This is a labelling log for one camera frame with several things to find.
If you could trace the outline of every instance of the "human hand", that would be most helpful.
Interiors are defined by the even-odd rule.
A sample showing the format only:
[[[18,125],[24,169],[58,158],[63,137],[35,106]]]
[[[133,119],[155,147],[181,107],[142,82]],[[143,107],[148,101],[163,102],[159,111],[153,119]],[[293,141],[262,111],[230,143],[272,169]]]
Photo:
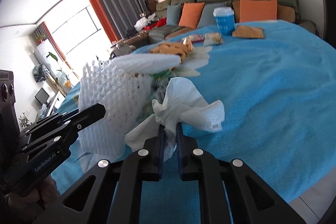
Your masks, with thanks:
[[[24,198],[13,192],[9,193],[8,205],[21,221],[32,223],[43,212],[43,209],[36,203],[40,198],[45,208],[48,208],[59,197],[56,181],[51,176],[44,179],[38,188],[40,193],[34,189]]]

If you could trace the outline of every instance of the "sofa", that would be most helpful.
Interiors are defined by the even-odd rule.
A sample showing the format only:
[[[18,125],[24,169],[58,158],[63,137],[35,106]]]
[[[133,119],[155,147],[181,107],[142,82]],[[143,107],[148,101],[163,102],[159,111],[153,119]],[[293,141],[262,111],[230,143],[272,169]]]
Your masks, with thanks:
[[[157,10],[157,16],[159,18],[165,18],[167,17],[167,8],[169,5],[180,4],[182,11],[185,3],[205,3],[205,4],[221,3],[223,6],[230,6],[233,8],[235,12],[235,20],[236,22],[239,22],[239,1],[240,0],[165,0],[160,3],[157,3],[156,10]],[[310,31],[311,33],[318,35],[315,23],[313,23],[310,20],[301,20],[301,16],[299,13],[299,0],[277,0],[277,1],[278,5],[282,7],[281,9],[282,13],[279,13],[278,19],[287,20],[287,18],[290,18],[287,21],[298,24],[303,28],[307,29],[308,31]],[[148,41],[151,44],[157,43],[159,41],[169,39],[177,35],[181,35],[191,30],[193,30],[193,28],[166,24],[162,27],[158,27],[150,31],[148,34]]]

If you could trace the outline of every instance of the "tiled floor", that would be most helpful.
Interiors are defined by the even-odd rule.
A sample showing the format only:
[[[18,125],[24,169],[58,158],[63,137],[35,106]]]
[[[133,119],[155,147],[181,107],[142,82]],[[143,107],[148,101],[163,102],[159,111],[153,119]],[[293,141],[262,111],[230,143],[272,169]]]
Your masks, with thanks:
[[[307,224],[316,224],[336,196],[336,167],[290,206]]]

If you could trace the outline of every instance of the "blue-gray pillow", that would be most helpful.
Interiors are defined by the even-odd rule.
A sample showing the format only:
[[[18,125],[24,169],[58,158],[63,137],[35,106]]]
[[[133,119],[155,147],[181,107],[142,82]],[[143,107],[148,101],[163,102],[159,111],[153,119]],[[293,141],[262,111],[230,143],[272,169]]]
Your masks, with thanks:
[[[209,25],[216,25],[216,20],[215,20],[215,17],[213,16],[213,10],[218,7],[226,7],[226,3],[219,2],[219,3],[206,4],[204,6],[201,19],[198,22],[197,28],[203,28]]]
[[[167,25],[178,26],[180,21],[181,4],[167,6]]]

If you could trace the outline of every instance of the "silver screw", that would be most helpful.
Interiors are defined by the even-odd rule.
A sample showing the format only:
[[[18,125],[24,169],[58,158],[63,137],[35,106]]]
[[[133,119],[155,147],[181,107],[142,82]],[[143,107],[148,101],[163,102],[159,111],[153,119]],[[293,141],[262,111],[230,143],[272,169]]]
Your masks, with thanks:
[[[148,155],[148,150],[147,149],[140,149],[139,151],[138,151],[138,155],[139,156],[147,156]]]
[[[243,166],[243,162],[239,159],[235,159],[232,161],[232,164],[236,167],[242,167]]]
[[[193,154],[196,155],[196,156],[201,156],[201,155],[203,155],[203,150],[199,149],[199,148],[196,148],[196,149],[193,150]]]
[[[101,167],[101,168],[104,168],[106,166],[108,166],[109,162],[107,160],[100,160],[98,162],[98,166]]]

